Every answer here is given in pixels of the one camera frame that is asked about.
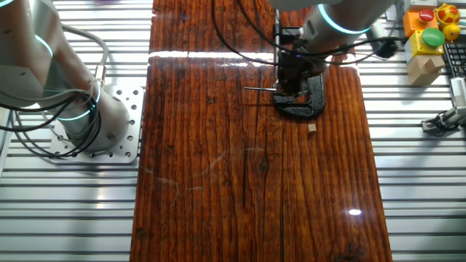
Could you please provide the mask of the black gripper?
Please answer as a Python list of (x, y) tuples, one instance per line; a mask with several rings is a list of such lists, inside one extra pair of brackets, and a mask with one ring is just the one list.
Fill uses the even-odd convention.
[(301, 83), (320, 72), (321, 64), (301, 55), (280, 52), (275, 93), (282, 96), (300, 97), (303, 92)]

